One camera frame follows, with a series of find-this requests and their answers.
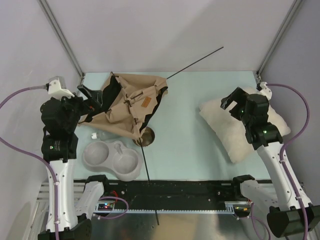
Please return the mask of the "beige fabric pet tent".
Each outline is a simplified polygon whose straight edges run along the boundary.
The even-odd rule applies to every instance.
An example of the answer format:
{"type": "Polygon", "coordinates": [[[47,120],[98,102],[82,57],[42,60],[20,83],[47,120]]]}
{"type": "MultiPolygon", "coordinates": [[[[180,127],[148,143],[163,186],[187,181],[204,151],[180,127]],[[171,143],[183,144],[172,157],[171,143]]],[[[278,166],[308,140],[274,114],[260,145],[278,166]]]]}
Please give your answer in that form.
{"type": "Polygon", "coordinates": [[[129,73],[114,75],[116,77],[110,73],[101,88],[102,107],[98,110],[101,113],[95,115],[91,122],[79,125],[137,140],[168,93],[167,79],[129,73]],[[142,95],[132,99],[141,92],[142,95]]]}

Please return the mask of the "black tent pole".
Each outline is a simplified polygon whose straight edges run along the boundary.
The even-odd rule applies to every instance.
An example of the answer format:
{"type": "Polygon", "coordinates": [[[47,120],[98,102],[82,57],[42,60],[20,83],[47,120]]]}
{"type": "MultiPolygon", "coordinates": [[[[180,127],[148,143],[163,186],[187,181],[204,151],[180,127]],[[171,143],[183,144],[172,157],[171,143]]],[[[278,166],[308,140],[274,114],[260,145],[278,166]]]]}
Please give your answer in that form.
{"type": "MultiPolygon", "coordinates": [[[[137,125],[137,120],[136,118],[133,118],[134,119],[134,122],[135,122],[135,125],[137,125]]],[[[136,140],[138,143],[139,143],[139,146],[141,148],[141,152],[142,152],[142,156],[143,156],[143,160],[144,160],[144,166],[145,166],[145,170],[146,170],[146,175],[147,175],[147,183],[148,183],[148,187],[151,189],[151,180],[150,180],[150,175],[149,175],[149,170],[148,170],[148,165],[147,165],[147,161],[146,161],[146,156],[145,156],[145,152],[144,152],[144,147],[143,147],[143,144],[142,144],[142,133],[140,133],[140,137],[138,140],[136,140]]],[[[156,209],[156,204],[155,202],[153,201],[153,208],[154,208],[154,212],[155,212],[155,218],[156,218],[156,223],[157,225],[159,226],[160,225],[160,221],[159,221],[159,216],[158,216],[158,212],[157,212],[157,209],[156,209]]]]}
{"type": "MultiPolygon", "coordinates": [[[[168,80],[168,79],[172,78],[173,76],[175,76],[175,75],[179,74],[180,72],[183,72],[184,70],[186,70],[186,69],[190,68],[191,66],[193,66],[193,65],[195,65],[196,63],[198,63],[198,62],[200,62],[200,61],[204,60],[205,58],[207,58],[207,57],[209,57],[209,56],[213,55],[214,53],[216,53],[216,52],[218,52],[218,51],[222,50],[223,48],[224,48],[224,47],[222,46],[222,47],[220,47],[220,48],[218,48],[218,49],[214,50],[213,52],[211,52],[211,53],[209,53],[209,54],[205,55],[204,57],[202,57],[202,58],[200,58],[200,59],[196,60],[195,62],[193,62],[193,63],[191,63],[191,64],[187,65],[186,67],[184,67],[184,68],[182,68],[181,70],[179,70],[179,71],[175,72],[174,74],[172,74],[172,75],[170,75],[170,76],[166,77],[166,79],[168,80]]],[[[135,99],[135,98],[139,97],[140,95],[142,95],[142,93],[139,93],[138,95],[136,95],[136,96],[132,97],[131,99],[135,99]]]]}

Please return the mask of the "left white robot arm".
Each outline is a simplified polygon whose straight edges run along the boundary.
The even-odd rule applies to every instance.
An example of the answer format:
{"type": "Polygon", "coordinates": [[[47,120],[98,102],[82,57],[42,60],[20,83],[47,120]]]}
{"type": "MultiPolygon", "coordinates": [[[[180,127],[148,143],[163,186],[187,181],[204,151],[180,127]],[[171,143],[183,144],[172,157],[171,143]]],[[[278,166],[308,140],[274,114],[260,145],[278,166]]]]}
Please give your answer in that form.
{"type": "Polygon", "coordinates": [[[44,123],[41,152],[47,164],[49,183],[49,214],[46,230],[40,240],[89,240],[92,235],[93,211],[99,199],[107,199],[111,187],[104,175],[89,177],[80,200],[75,203],[74,170],[78,137],[75,129],[81,116],[99,110],[103,93],[84,85],[77,87],[86,99],[66,92],[51,97],[40,107],[44,123]]]}

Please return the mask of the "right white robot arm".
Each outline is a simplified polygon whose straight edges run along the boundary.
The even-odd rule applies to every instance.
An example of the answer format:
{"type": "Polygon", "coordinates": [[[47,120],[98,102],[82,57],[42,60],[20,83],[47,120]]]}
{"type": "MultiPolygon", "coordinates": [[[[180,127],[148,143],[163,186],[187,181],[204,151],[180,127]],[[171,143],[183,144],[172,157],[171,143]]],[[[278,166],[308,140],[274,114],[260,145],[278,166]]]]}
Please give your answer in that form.
{"type": "Polygon", "coordinates": [[[237,87],[221,100],[226,110],[232,102],[230,115],[241,121],[245,138],[262,159],[270,176],[275,195],[260,187],[251,175],[235,177],[232,197],[251,200],[265,215],[269,230],[276,238],[302,234],[308,238],[320,222],[320,207],[314,205],[301,187],[285,153],[279,129],[268,121],[269,100],[262,94],[249,94],[237,87]]]}

